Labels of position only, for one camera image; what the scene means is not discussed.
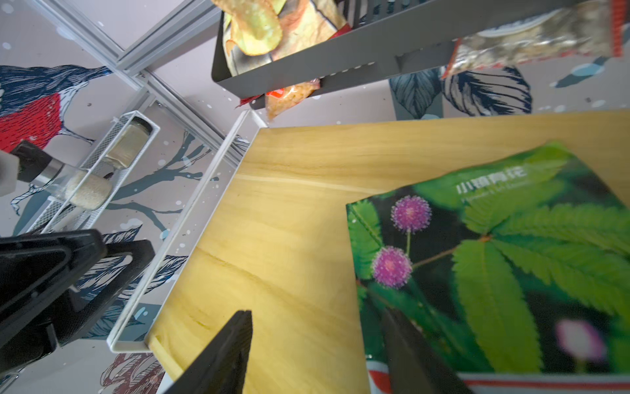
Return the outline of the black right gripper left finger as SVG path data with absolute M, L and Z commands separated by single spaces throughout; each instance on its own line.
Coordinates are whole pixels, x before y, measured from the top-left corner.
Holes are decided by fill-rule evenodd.
M 253 333 L 252 312 L 234 313 L 166 394 L 241 394 Z

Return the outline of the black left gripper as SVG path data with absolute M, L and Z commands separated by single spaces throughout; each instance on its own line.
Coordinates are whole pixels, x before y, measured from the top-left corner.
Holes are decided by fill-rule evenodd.
M 82 338 L 155 256 L 150 241 L 106 244 L 94 230 L 1 240 L 1 367 L 21 369 Z M 101 259 L 129 264 L 91 301 L 71 287 Z

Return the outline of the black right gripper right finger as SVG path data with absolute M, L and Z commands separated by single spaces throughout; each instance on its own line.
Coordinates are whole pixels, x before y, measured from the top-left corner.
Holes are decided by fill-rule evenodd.
M 472 392 L 400 310 L 385 309 L 382 330 L 392 392 Z

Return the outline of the mimosa seed bag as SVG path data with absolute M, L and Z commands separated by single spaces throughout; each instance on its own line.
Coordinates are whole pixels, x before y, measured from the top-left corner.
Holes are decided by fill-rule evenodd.
M 474 392 L 628 392 L 629 209 L 562 144 L 346 213 L 371 392 L 389 309 Z

